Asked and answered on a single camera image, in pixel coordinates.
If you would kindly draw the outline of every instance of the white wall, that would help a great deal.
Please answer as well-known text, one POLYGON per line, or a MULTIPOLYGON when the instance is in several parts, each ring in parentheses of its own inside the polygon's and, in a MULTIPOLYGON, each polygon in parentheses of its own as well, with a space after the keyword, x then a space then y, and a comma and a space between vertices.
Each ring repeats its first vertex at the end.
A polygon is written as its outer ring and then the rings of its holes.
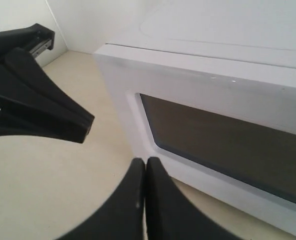
POLYGON ((44 51, 37 61, 41 66, 67 51, 66 44, 45 0, 0 0, 0 31, 41 24, 56 32, 54 49, 44 51))
POLYGON ((93 53, 162 0, 47 0, 70 50, 93 53))

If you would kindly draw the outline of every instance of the beige countertop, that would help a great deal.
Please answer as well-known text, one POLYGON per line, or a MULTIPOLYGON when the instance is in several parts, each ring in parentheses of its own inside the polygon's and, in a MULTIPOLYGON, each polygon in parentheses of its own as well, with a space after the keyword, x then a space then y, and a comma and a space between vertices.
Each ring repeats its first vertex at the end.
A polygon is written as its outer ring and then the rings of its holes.
MULTIPOLYGON (((67 52, 44 68, 96 117, 84 144, 32 136, 0 137, 0 240, 50 240, 90 216, 133 158, 91 55, 67 52)), ((296 237, 176 181, 206 215, 245 240, 296 237)))

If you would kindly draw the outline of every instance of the microwave top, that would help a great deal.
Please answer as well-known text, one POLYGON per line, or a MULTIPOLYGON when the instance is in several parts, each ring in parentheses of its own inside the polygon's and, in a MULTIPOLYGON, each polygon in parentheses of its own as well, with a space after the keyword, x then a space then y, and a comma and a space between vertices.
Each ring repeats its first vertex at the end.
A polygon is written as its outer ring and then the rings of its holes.
POLYGON ((164 0, 108 43, 296 69, 296 0, 164 0))

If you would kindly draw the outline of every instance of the white microwave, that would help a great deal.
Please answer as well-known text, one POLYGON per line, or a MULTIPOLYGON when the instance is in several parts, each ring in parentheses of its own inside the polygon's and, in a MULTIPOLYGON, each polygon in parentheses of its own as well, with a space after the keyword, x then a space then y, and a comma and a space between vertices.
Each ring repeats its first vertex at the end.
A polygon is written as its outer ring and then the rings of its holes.
POLYGON ((296 0, 171 0, 94 54, 136 157, 296 235, 296 0))

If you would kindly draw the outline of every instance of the dark glass window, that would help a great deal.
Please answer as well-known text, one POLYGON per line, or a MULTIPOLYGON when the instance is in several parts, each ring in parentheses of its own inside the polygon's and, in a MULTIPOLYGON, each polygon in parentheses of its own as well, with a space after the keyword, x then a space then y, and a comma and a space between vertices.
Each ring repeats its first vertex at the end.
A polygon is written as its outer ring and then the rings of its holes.
POLYGON ((296 203, 296 135, 141 94, 155 143, 296 203))

